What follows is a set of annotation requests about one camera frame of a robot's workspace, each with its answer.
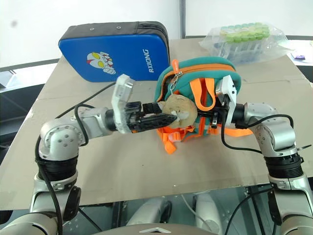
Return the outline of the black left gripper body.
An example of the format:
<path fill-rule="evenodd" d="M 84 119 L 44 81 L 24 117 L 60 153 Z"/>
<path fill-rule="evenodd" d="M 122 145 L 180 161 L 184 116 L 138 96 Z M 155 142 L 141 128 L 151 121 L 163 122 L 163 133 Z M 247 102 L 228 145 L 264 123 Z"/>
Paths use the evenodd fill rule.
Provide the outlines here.
<path fill-rule="evenodd" d="M 125 106 L 127 126 L 132 133 L 141 131 L 140 125 L 143 117 L 141 109 L 141 102 L 128 102 Z"/>

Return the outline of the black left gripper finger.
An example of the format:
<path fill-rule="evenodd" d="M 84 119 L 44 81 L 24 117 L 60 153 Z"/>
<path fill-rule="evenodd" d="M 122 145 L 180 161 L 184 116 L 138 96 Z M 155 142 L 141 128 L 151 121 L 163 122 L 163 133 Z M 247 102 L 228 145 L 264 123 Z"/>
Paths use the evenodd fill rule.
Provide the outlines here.
<path fill-rule="evenodd" d="M 157 102 L 152 103 L 144 103 L 142 104 L 142 109 L 144 114 L 160 114 L 162 113 L 162 109 L 160 104 Z"/>
<path fill-rule="evenodd" d="M 158 129 L 170 125 L 176 119 L 177 116 L 168 114 L 157 114 L 149 117 L 143 117 L 136 122 L 136 130 L 148 131 Z"/>

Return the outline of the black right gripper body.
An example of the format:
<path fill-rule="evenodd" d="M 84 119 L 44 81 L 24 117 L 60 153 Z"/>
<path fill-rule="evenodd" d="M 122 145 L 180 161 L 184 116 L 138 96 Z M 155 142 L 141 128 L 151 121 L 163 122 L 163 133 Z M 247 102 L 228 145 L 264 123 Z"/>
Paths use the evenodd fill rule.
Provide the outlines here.
<path fill-rule="evenodd" d="M 219 101 L 218 98 L 216 98 L 215 106 L 212 109 L 212 112 L 218 113 L 218 124 L 225 124 L 228 111 L 230 109 L 230 98 L 227 94 L 222 95 L 222 100 Z"/>

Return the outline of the beige plush toy keychain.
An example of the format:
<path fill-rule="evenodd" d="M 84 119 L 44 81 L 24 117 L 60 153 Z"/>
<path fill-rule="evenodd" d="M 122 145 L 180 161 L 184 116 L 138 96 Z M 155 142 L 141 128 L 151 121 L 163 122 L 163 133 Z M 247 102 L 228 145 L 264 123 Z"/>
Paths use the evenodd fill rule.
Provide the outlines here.
<path fill-rule="evenodd" d="M 166 101 L 160 101 L 163 114 L 177 117 L 168 127 L 172 129 L 185 128 L 194 124 L 197 118 L 197 107 L 192 100 L 180 94 L 170 95 Z"/>

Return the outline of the orange and teal backpack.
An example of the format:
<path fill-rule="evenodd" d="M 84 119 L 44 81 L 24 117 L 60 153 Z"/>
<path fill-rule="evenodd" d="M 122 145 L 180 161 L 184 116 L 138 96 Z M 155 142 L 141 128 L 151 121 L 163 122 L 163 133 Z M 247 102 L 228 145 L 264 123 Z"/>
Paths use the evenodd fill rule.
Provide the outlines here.
<path fill-rule="evenodd" d="M 197 111 L 212 111 L 217 95 L 217 83 L 224 76 L 230 75 L 237 93 L 241 88 L 241 77 L 234 65 L 221 57 L 199 57 L 179 62 L 173 60 L 157 80 L 155 102 L 166 101 L 172 94 L 180 94 L 194 102 Z M 217 135 L 221 131 L 221 124 L 212 129 L 211 118 L 197 116 L 191 126 L 172 129 L 161 127 L 157 133 L 164 144 L 165 151 L 172 154 L 176 151 L 176 142 L 184 142 L 191 138 Z"/>

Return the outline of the brown cardboard sheet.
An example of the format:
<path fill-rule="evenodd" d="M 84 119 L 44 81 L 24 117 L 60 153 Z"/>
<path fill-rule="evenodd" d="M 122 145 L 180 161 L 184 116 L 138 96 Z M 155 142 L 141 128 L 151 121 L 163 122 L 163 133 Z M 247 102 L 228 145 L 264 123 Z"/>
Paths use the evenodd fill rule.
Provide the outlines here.
<path fill-rule="evenodd" d="M 242 77 L 239 103 L 267 103 L 294 120 L 296 143 L 304 158 L 303 170 L 313 176 L 313 84 L 289 57 L 237 67 Z M 94 107 L 110 107 L 113 89 L 106 83 L 81 78 L 61 58 L 44 85 L 0 165 L 0 210 L 28 209 L 34 176 L 35 143 L 41 126 L 64 110 L 93 96 Z M 268 170 L 254 136 L 218 135 L 194 138 L 177 144 L 175 153 L 164 150 L 156 131 L 138 134 L 113 133 L 92 139 L 81 147 L 77 186 L 80 203 L 91 205 L 170 194 L 265 184 Z"/>

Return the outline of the clear plastic bag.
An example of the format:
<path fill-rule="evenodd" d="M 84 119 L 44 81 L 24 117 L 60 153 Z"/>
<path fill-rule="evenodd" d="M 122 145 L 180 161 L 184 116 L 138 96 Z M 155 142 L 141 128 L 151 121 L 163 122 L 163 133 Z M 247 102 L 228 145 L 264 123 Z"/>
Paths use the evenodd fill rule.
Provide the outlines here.
<path fill-rule="evenodd" d="M 216 27 L 200 41 L 200 46 L 207 50 L 209 55 L 225 58 L 235 65 L 265 62 L 293 51 L 293 46 L 283 31 L 267 25 L 270 30 L 268 38 L 240 43 L 226 42 L 220 37 L 221 27 Z"/>

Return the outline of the blue cartoon kick pad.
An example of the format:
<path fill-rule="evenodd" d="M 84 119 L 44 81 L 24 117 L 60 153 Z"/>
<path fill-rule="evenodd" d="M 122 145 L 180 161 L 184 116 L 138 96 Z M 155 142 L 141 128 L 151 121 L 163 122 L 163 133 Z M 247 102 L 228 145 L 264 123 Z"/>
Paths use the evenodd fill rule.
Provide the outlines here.
<path fill-rule="evenodd" d="M 155 81 L 170 65 L 168 33 L 156 21 L 73 25 L 58 47 L 88 82 L 112 82 L 122 74 Z"/>

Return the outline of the green capped tube pack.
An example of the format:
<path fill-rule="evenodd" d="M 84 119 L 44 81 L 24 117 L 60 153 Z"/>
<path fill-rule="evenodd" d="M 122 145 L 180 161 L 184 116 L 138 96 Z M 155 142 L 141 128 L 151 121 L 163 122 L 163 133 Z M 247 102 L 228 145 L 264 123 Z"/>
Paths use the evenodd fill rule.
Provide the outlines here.
<path fill-rule="evenodd" d="M 220 37 L 228 43 L 240 43 L 268 38 L 270 30 L 264 23 L 244 23 L 223 26 L 220 30 Z"/>

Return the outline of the white rounded robot leg shell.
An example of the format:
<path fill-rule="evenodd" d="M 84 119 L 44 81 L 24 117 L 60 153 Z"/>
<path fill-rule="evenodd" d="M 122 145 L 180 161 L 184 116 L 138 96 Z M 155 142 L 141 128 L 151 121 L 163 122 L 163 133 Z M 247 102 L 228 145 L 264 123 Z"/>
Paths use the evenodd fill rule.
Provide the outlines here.
<path fill-rule="evenodd" d="M 195 212 L 203 221 L 195 217 L 196 227 L 221 235 L 223 233 L 221 216 L 217 205 L 209 192 L 196 194 Z"/>
<path fill-rule="evenodd" d="M 168 223 L 172 213 L 172 202 L 164 197 L 148 199 L 132 215 L 126 226 L 136 224 Z"/>

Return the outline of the black vertical pole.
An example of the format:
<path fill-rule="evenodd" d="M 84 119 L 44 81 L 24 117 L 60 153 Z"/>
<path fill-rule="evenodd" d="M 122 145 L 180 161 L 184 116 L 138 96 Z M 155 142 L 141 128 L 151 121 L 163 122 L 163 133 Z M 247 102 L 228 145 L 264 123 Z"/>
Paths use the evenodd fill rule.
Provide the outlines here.
<path fill-rule="evenodd" d="M 186 0 L 179 0 L 180 38 L 186 38 Z"/>

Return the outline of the white paper sheet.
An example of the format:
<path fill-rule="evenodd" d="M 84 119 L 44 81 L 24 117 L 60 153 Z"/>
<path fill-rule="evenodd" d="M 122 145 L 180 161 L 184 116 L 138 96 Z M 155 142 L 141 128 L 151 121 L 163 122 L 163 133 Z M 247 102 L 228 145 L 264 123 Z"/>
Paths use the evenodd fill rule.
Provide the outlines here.
<path fill-rule="evenodd" d="M 305 60 L 294 59 L 292 56 L 293 52 L 300 52 L 305 54 Z M 313 51 L 311 50 L 295 50 L 289 54 L 289 58 L 293 61 L 293 63 L 297 66 L 313 66 Z"/>

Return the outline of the grey robot torso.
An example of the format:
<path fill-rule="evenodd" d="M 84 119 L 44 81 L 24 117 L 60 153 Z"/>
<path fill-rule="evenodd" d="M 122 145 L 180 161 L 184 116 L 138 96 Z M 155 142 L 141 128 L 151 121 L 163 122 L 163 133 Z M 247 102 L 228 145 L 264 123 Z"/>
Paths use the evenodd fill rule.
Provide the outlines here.
<path fill-rule="evenodd" d="M 93 235 L 218 235 L 184 224 L 136 224 L 118 227 Z"/>

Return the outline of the dark desk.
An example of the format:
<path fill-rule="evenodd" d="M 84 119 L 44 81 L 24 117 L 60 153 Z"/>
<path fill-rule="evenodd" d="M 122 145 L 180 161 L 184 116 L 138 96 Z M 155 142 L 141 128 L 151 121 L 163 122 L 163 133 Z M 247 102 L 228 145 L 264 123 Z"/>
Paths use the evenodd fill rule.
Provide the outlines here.
<path fill-rule="evenodd" d="M 0 149 L 9 147 L 58 59 L 0 68 Z"/>

